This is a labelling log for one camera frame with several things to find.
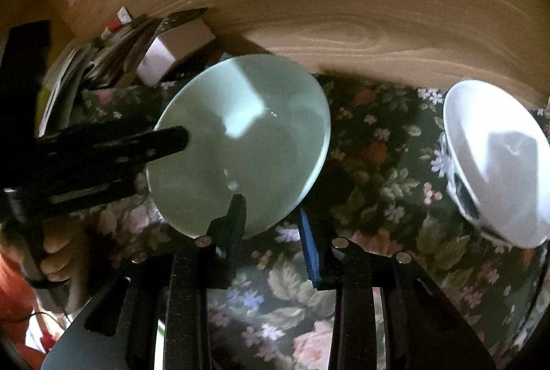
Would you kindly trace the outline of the orange left sleeve forearm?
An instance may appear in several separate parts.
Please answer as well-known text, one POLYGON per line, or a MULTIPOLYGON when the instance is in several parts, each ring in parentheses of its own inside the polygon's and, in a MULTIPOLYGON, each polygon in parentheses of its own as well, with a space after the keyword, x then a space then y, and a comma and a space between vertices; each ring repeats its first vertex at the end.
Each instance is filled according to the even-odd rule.
POLYGON ((40 369, 46 354, 25 345, 27 317, 34 309, 34 292, 19 266, 1 255, 1 329, 32 369, 40 369))

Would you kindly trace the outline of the person left hand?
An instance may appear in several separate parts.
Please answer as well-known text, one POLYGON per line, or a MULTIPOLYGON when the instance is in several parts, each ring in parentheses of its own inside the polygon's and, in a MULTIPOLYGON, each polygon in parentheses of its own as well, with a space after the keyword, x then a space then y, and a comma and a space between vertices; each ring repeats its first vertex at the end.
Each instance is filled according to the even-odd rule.
POLYGON ((85 255, 85 232, 75 217, 57 218, 44 225, 45 258, 40 269, 50 282, 70 280, 85 255))

